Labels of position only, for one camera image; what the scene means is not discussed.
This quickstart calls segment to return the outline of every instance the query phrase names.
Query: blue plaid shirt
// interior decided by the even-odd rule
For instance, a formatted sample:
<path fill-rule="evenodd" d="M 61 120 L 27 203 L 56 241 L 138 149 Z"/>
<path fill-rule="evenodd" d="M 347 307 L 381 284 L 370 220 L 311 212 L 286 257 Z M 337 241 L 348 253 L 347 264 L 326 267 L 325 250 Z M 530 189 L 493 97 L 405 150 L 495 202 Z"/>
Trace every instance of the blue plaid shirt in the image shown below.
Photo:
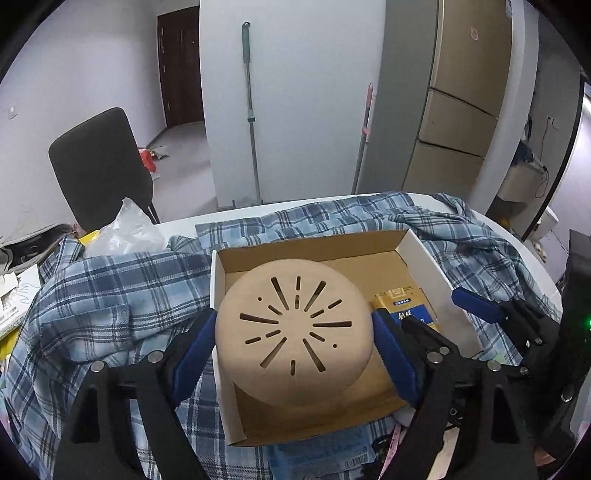
<path fill-rule="evenodd" d="M 520 297 L 557 318 L 515 248 L 477 221 L 464 203 L 435 195 L 455 213 L 414 206 L 403 193 L 312 203 L 263 218 L 196 226 L 196 239 L 173 237 L 159 254 L 80 260 L 82 245 L 66 239 L 42 265 L 46 284 L 31 306 L 14 349 L 3 394 L 12 438 L 41 479 L 52 476 L 59 435 L 90 364 L 133 364 L 164 350 L 209 305 L 212 249 L 288 238 L 411 228 L 454 287 L 491 300 Z M 471 317 L 484 346 L 481 358 L 516 364 L 514 346 L 496 325 Z M 131 405 L 138 454 L 149 478 L 159 478 L 137 403 Z M 228 447 L 216 402 L 211 360 L 191 398 L 177 409 L 180 423 L 212 479 L 266 480 L 261 448 Z M 367 425 L 371 437 L 387 434 L 388 417 Z M 355 478 L 357 471 L 330 479 Z"/>

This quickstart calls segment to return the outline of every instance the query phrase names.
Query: open box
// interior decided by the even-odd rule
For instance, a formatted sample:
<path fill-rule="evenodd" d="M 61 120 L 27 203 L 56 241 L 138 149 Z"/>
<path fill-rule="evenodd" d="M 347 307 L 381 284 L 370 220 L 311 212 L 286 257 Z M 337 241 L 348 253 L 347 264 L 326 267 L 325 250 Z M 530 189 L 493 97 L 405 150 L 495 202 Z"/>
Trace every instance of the open box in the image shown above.
<path fill-rule="evenodd" d="M 259 265 L 284 258 L 317 261 L 334 268 L 370 302 L 396 288 L 425 294 L 439 331 L 466 357 L 482 345 L 466 312 L 452 302 L 452 285 L 410 230 L 379 231 L 295 239 L 213 253 L 210 306 L 220 304 L 234 283 Z M 217 400 L 226 442 L 258 446 L 301 440 L 385 417 L 405 405 L 396 394 L 374 347 L 359 379 L 344 392 L 310 406 L 271 406 L 240 390 L 213 351 Z"/>

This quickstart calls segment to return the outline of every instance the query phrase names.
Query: red plastic bag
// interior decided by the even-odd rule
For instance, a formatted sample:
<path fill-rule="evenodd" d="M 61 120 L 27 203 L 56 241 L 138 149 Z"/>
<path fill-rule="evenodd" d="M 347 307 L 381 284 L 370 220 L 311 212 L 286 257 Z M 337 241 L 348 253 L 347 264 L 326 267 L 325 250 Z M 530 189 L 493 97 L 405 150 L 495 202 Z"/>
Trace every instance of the red plastic bag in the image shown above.
<path fill-rule="evenodd" d="M 150 150 L 146 150 L 145 148 L 141 148 L 139 150 L 139 156 L 142 157 L 142 162 L 144 163 L 144 167 L 146 167 L 150 172 L 156 172 L 156 164 L 154 160 L 152 160 L 152 154 Z"/>

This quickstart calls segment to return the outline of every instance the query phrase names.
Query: round lid with slots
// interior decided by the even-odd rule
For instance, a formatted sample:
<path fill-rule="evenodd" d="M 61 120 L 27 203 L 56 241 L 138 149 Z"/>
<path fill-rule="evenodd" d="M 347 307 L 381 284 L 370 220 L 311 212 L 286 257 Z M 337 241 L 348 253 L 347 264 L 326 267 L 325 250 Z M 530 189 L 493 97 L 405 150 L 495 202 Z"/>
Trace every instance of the round lid with slots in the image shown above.
<path fill-rule="evenodd" d="M 374 348 L 371 307 L 336 270 L 277 260 L 241 277 L 216 320 L 221 368 L 271 405 L 330 398 L 359 378 Z"/>

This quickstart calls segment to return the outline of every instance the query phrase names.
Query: white table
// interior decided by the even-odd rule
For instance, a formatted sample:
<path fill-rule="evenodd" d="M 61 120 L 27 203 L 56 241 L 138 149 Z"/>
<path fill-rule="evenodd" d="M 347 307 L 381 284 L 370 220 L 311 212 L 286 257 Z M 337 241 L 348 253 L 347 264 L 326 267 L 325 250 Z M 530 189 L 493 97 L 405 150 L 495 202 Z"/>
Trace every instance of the white table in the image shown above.
<path fill-rule="evenodd" d="M 452 213 L 452 210 L 442 202 L 430 197 L 429 195 L 421 195 L 418 193 L 411 193 L 415 205 L 427 208 L 434 212 Z M 208 213 L 206 215 L 199 215 L 191 218 L 184 218 L 182 220 L 175 220 L 173 222 L 162 223 L 158 228 L 166 239 L 173 235 L 183 235 L 188 238 L 195 238 L 195 225 L 198 223 L 212 223 L 223 222 L 224 220 L 234 220 L 237 218 L 260 217 L 268 213 L 278 212 L 279 210 L 286 210 L 293 207 L 299 207 L 313 202 L 323 202 L 325 200 L 341 200 L 350 198 L 350 195 L 342 197 L 328 197 L 323 199 L 310 200 L 296 200 L 293 202 L 272 203 L 268 205 L 259 205 L 255 207 L 246 207 L 236 210 L 227 210 L 225 212 Z M 560 292 L 556 289 L 554 282 L 544 269 L 543 265 L 533 256 L 533 254 L 522 244 L 518 239 L 511 235 L 507 230 L 493 222 L 489 218 L 475 212 L 476 218 L 481 222 L 487 224 L 499 236 L 505 238 L 508 242 L 513 244 L 517 249 L 521 258 L 523 258 L 527 268 L 535 278 L 540 290 L 556 305 L 556 308 L 562 312 L 562 301 Z"/>

